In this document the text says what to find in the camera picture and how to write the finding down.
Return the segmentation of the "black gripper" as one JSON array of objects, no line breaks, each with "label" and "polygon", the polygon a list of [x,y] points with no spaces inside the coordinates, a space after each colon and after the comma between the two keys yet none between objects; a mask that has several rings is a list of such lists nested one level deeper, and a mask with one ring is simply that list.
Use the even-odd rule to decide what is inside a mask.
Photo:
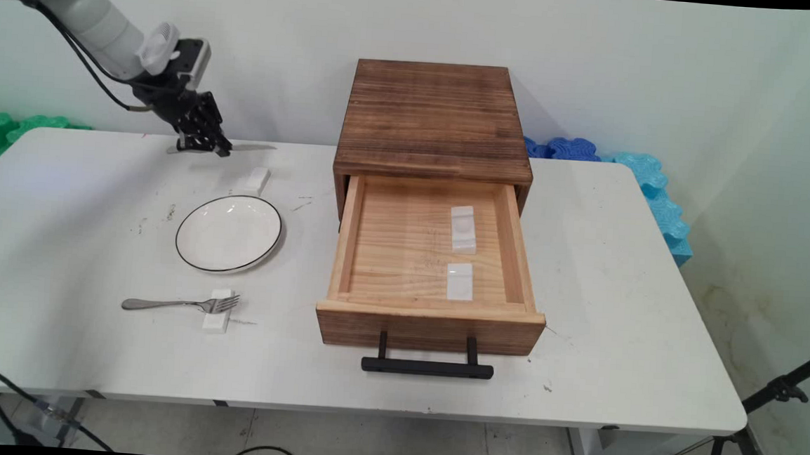
[{"label": "black gripper", "polygon": [[177,131],[176,152],[214,152],[230,156],[232,144],[223,133],[219,108],[213,94],[187,88],[185,77],[144,74],[132,79],[131,91],[152,113]]}]

